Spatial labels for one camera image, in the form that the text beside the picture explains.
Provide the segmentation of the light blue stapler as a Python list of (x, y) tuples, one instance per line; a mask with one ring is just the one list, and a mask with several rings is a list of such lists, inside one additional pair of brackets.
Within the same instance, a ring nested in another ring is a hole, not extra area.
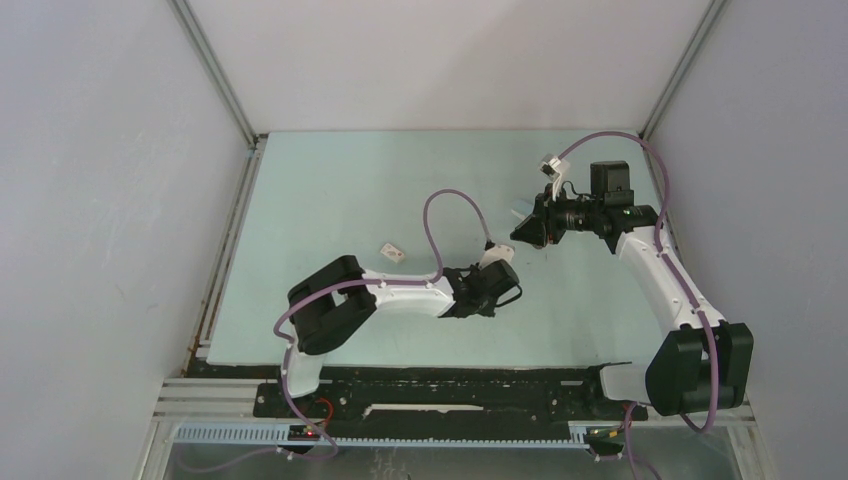
[(534, 204), (527, 200), (516, 200), (511, 205), (511, 212), (520, 220), (523, 221), (533, 213)]

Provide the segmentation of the white staple box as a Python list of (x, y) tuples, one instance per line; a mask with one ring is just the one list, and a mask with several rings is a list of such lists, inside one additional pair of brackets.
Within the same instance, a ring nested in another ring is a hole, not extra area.
[(391, 243), (385, 243), (380, 253), (395, 264), (403, 262), (406, 258), (405, 253)]

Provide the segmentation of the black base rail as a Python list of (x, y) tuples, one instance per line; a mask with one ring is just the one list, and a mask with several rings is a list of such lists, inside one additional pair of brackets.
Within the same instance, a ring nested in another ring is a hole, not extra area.
[(569, 441), (577, 422), (619, 426), (628, 404), (601, 392), (600, 370), (339, 367), (322, 369), (317, 390), (288, 404), (273, 366), (194, 361), (195, 379), (256, 380), (252, 415), (302, 413), (337, 443), (376, 441)]

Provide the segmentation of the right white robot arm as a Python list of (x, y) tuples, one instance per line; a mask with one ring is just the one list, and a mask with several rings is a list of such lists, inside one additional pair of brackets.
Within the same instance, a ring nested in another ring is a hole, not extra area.
[(745, 398), (754, 338), (731, 323), (695, 286), (673, 252), (668, 232), (650, 205), (638, 205), (624, 161), (590, 166), (587, 194), (564, 189), (570, 165), (547, 156), (540, 165), (550, 182), (510, 237), (537, 248), (568, 232), (592, 232), (636, 279), (665, 338), (647, 365), (600, 369), (581, 392), (585, 411), (606, 418), (622, 401), (651, 405), (663, 416), (739, 407)]

